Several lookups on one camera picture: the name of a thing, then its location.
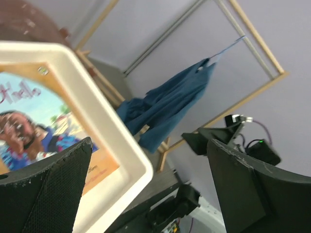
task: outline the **hanging clothing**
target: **hanging clothing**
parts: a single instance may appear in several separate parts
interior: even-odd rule
[[[145,98],[124,101],[117,113],[132,135],[144,125],[149,129],[139,144],[151,153],[167,138],[178,122],[204,94],[215,63],[204,59],[176,74],[163,85],[147,92]]]

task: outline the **wooden stand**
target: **wooden stand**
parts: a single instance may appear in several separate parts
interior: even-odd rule
[[[89,40],[89,38],[94,34],[96,29],[100,26],[101,22],[107,17],[107,15],[111,12],[111,10],[114,8],[114,6],[118,3],[119,0],[112,0],[108,6],[104,9],[102,14],[98,17],[98,19],[95,21],[93,26],[90,28],[90,30],[86,33],[85,37],[80,41],[76,48],[76,53],[79,56],[79,58],[83,61],[83,63],[88,67],[89,73],[91,76],[95,79],[98,78],[96,83],[98,84],[99,88],[102,90],[104,95],[108,98],[108,100],[115,105],[116,107],[121,104],[121,102],[124,101],[123,96],[111,85],[111,83],[100,73],[100,71],[88,60],[87,55],[90,53],[90,51],[81,51],[82,47],[85,45],[85,43]],[[260,34],[257,32],[253,24],[250,22],[248,17],[246,16],[245,12],[242,10],[240,5],[237,3],[236,0],[229,0],[230,4],[232,5],[233,9],[236,11],[236,13],[239,15],[241,18],[242,22],[246,26],[246,28],[250,31],[250,33],[253,35],[255,38],[256,42],[259,44],[260,48],[264,51],[265,55],[267,58],[270,60],[270,62],[274,65],[276,70],[278,71],[278,75],[274,77],[272,75],[272,72],[269,70],[268,66],[264,62],[264,60],[261,58],[260,54],[256,51],[255,47],[252,45],[250,40],[246,37],[244,39],[244,42],[248,46],[248,48],[251,50],[252,54],[254,57],[257,59],[258,63],[261,65],[261,67],[265,70],[265,72],[268,74],[270,81],[268,81],[266,84],[263,86],[259,87],[257,90],[253,91],[237,103],[233,104],[231,107],[228,109],[224,110],[222,113],[214,117],[212,120],[208,121],[201,127],[210,127],[213,124],[215,124],[217,121],[220,119],[223,119],[226,115],[232,113],[233,111],[237,110],[240,108],[242,105],[245,103],[249,102],[252,100],[254,97],[262,93],[263,91],[267,90],[283,78],[285,78],[288,75],[288,72],[284,71],[282,66],[278,63]],[[237,21],[235,18],[231,15],[230,11],[227,9],[226,5],[223,3],[223,0],[216,0],[216,3],[224,13],[224,15],[227,17],[227,19],[230,21],[232,26],[235,28],[235,30],[239,33],[239,35],[245,35],[244,31],[242,28],[238,25]],[[144,133],[148,129],[148,126],[145,126],[142,130],[141,133]],[[158,148],[158,151],[161,153],[161,159],[159,162],[158,166],[158,172],[161,172],[164,168],[164,163],[166,156],[169,152],[172,150],[178,148],[181,146],[185,140],[179,140],[178,142],[174,143],[169,147],[170,143],[170,138],[168,137],[165,142],[162,142],[161,146]]]

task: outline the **metal rod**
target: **metal rod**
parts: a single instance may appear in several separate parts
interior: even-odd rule
[[[279,73],[283,73],[284,69],[280,65],[280,63],[277,61],[276,57],[273,55],[267,44],[264,42],[261,35],[257,32],[256,28],[252,24],[252,22],[248,19],[247,15],[241,8],[241,6],[238,4],[236,0],[229,0],[234,10],[239,14],[240,18],[246,25],[246,27],[249,29],[253,37],[257,40],[258,44],[260,45],[261,49],[265,52],[267,57],[270,59],[270,61],[273,63],[273,65],[276,67],[276,69],[279,71]]]
[[[230,21],[230,23],[232,24],[232,26],[234,27],[234,29],[237,31],[237,33],[240,36],[245,35],[245,32],[243,31],[243,29],[239,26],[238,22],[235,20],[235,18],[233,17],[233,15],[230,13],[230,11],[228,10],[228,8],[225,6],[224,2],[222,0],[215,0],[216,4],[218,5],[218,7],[222,10],[222,12],[224,13],[224,15],[227,17],[227,19]],[[257,52],[257,50],[255,49],[255,47],[253,46],[252,42],[249,40],[249,38],[245,37],[244,39],[245,44],[247,45],[247,47],[249,48],[249,50],[252,52],[252,54],[254,55],[254,57],[257,59],[257,61],[259,62],[259,64],[261,65],[261,67],[264,69],[264,71],[266,72],[266,74],[269,76],[269,78],[271,80],[273,80],[274,76],[272,74],[272,72],[270,71],[270,69],[268,68],[267,64],[264,62],[264,60],[262,59],[262,57],[260,56],[260,54]]]
[[[289,73],[284,71],[282,74],[278,75],[276,78],[274,78],[272,81],[267,82],[266,84],[264,84],[263,86],[261,86],[260,88],[256,89],[255,91],[253,91],[252,93],[250,93],[248,96],[246,96],[245,98],[241,99],[239,102],[233,104],[232,106],[230,106],[229,108],[227,108],[226,110],[224,110],[222,113],[218,114],[216,117],[214,117],[212,120],[208,121],[207,123],[205,123],[204,125],[202,125],[200,128],[205,128],[205,127],[209,127],[212,126],[213,124],[215,124],[217,121],[223,119],[226,115],[231,114],[233,111],[235,111],[236,109],[240,108],[243,104],[249,102],[250,100],[252,100],[254,97],[258,96],[260,93],[262,93],[263,91],[267,90],[268,88],[270,88],[271,86],[273,86],[274,84],[276,84],[277,82],[281,81],[283,78],[285,78]],[[171,152],[172,150],[176,149],[177,147],[181,146],[183,143],[185,143],[184,139],[179,140],[178,142],[174,143],[173,145],[170,146],[170,148],[166,151],[166,152]]]
[[[107,5],[107,7],[104,9],[104,11],[101,13],[101,15],[97,18],[97,20],[94,22],[94,24],[91,26],[91,28],[88,30],[86,35],[82,38],[82,40],[78,43],[76,50],[81,49],[86,42],[90,39],[90,37],[94,34],[96,29],[100,26],[100,24],[103,22],[103,20],[108,16],[108,14],[112,11],[112,9],[115,7],[115,5],[118,3],[119,0],[111,0],[111,2]]]
[[[156,47],[158,47],[173,31],[175,31],[182,22],[185,21],[202,3],[207,0],[197,0],[192,4],[170,27],[152,44],[150,45],[125,71],[127,76],[131,73]]]

